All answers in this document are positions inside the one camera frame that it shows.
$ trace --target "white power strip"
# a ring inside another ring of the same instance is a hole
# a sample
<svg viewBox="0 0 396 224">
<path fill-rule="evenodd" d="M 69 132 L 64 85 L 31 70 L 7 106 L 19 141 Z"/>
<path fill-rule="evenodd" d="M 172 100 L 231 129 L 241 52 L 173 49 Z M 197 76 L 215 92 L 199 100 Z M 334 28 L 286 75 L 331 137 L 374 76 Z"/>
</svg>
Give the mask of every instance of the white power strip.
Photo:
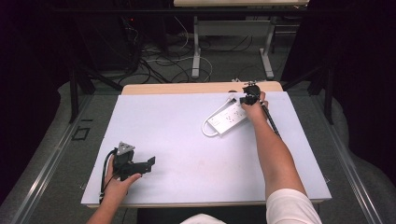
<svg viewBox="0 0 396 224">
<path fill-rule="evenodd" d="M 219 133 L 224 134 L 233 126 L 246 118 L 245 110 L 239 102 L 235 102 L 217 115 L 210 118 L 207 122 Z"/>
</svg>

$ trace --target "human arm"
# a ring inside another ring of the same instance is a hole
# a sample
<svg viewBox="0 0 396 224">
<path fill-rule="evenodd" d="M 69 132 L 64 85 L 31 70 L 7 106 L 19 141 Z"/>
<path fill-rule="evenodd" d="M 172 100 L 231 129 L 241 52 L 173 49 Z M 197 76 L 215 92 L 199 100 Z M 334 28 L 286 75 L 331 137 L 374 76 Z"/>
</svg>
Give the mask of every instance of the human arm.
<svg viewBox="0 0 396 224">
<path fill-rule="evenodd" d="M 114 156 L 111 156 L 104 183 L 106 185 L 105 197 L 87 223 L 111 223 L 120 203 L 128 192 L 128 188 L 141 177 L 141 174 L 134 174 L 124 181 L 117 180 L 113 176 L 113 161 Z"/>
<path fill-rule="evenodd" d="M 264 102 L 265 93 L 260 96 Z M 296 189 L 306 195 L 288 147 L 267 122 L 260 102 L 242 104 L 256 135 L 257 152 L 265 179 L 265 197 L 278 189 Z"/>
</svg>

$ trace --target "wooden desk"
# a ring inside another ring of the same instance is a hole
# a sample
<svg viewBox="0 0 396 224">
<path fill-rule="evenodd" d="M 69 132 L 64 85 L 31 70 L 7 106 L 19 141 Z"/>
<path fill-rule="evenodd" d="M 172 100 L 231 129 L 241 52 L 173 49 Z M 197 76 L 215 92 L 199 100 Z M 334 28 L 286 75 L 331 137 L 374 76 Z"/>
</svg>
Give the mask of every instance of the wooden desk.
<svg viewBox="0 0 396 224">
<path fill-rule="evenodd" d="M 279 7 L 303 6 L 309 0 L 175 0 L 176 7 Z M 194 17 L 194 59 L 191 76 L 198 78 L 201 58 L 200 35 L 255 35 L 265 36 L 264 48 L 260 49 L 265 79 L 274 79 L 274 72 L 268 58 L 269 48 L 276 26 L 276 17 L 269 21 L 198 21 Z"/>
<path fill-rule="evenodd" d="M 272 117 L 295 159 L 313 203 L 332 196 L 318 168 L 288 94 L 274 81 L 267 92 Z M 98 206 L 106 154 L 120 141 L 133 145 L 134 161 L 152 156 L 152 172 L 133 184 L 122 206 L 186 207 L 265 204 L 265 183 L 251 123 L 206 137 L 203 121 L 230 96 L 244 96 L 242 82 L 128 85 L 119 96 L 82 204 Z"/>
</svg>

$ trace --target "person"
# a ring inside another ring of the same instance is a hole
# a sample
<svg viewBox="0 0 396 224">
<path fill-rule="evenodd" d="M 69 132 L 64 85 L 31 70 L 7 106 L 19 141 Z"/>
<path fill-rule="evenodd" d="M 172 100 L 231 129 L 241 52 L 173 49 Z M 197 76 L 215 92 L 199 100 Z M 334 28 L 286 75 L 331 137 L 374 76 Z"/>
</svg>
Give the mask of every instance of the person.
<svg viewBox="0 0 396 224">
<path fill-rule="evenodd" d="M 242 108 L 246 111 L 256 136 L 257 153 L 265 180 L 267 223 L 321 223 L 318 213 L 306 195 L 290 151 L 268 124 L 261 102 L 268 106 L 264 92 L 261 92 L 260 101 L 253 105 L 242 104 Z M 108 174 L 112 174 L 112 161 L 111 157 Z M 124 181 L 118 181 L 111 175 L 106 175 L 105 181 L 109 181 L 110 178 L 111 180 L 105 190 L 105 197 L 88 223 L 110 223 L 128 188 L 140 176 L 136 174 Z M 182 222 L 190 223 L 224 222 L 199 214 Z"/>
</svg>

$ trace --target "hand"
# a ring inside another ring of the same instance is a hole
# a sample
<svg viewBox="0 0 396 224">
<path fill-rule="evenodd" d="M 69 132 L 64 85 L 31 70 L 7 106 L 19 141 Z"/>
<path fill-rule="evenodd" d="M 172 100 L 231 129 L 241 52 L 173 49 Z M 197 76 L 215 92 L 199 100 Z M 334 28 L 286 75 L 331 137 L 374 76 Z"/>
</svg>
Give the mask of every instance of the hand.
<svg viewBox="0 0 396 224">
<path fill-rule="evenodd" d="M 265 92 L 261 92 L 260 99 L 262 100 L 262 102 L 264 102 L 265 106 L 268 107 L 268 102 L 265 101 Z M 262 109 L 260 101 L 257 101 L 254 105 L 242 104 L 242 108 L 246 111 L 247 117 L 253 123 L 258 120 L 267 120 L 267 116 Z"/>
<path fill-rule="evenodd" d="M 104 183 L 104 185 L 107 185 L 105 189 L 104 203 L 110 203 L 112 205 L 119 206 L 122 200 L 125 198 L 128 188 L 131 187 L 131 185 L 142 175 L 134 174 L 123 181 L 119 181 L 116 179 L 118 178 L 117 176 L 113 176 L 113 161 L 114 156 L 111 155 L 107 166 L 107 173 Z"/>
</svg>

